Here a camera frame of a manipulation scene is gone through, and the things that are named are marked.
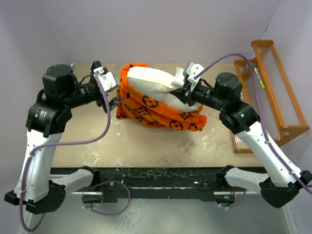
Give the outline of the white pillow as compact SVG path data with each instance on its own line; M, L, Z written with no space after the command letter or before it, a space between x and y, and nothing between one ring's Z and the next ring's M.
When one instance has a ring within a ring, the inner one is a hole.
M196 102L188 106L171 94L171 91L183 86L183 71L184 69L177 67L176 74L173 76L159 69L136 66L130 68L126 77L136 91L178 111L194 112L199 110L200 103Z

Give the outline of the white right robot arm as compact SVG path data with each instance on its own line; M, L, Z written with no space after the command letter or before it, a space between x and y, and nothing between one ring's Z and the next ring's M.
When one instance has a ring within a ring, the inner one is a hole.
M286 157L256 110L241 99L243 86L236 75L223 72L214 86L202 85L192 77L175 78L171 84L171 94L183 103L200 103L218 110L222 124L248 145L266 170L260 174L228 165L216 174L219 189L240 187L261 194L271 206L281 208L311 182L311 172L302 171Z

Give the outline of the orange patterned pillowcase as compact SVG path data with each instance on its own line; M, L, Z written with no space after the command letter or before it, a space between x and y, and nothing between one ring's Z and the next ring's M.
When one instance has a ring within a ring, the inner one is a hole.
M117 106L116 118L132 119L148 128L170 128L177 131L202 131L207 117L201 113L203 105L194 112L182 112L156 101L136 91L127 80L127 73L132 67L149 67L147 63L130 63L120 71L120 87L116 97L125 98Z

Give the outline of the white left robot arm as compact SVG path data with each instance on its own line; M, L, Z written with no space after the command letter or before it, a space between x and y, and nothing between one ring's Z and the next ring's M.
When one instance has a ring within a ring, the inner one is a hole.
M99 61L93 62L87 83L79 82L67 64L49 67L42 82L43 89L28 111L23 169L15 189L4 197L6 202L35 215L56 211L65 197L77 190L95 191L100 187L99 171L88 166L59 179L49 178L56 147L72 118L71 110L95 102L109 113L121 102L117 97L107 99L107 94L119 87L119 81Z

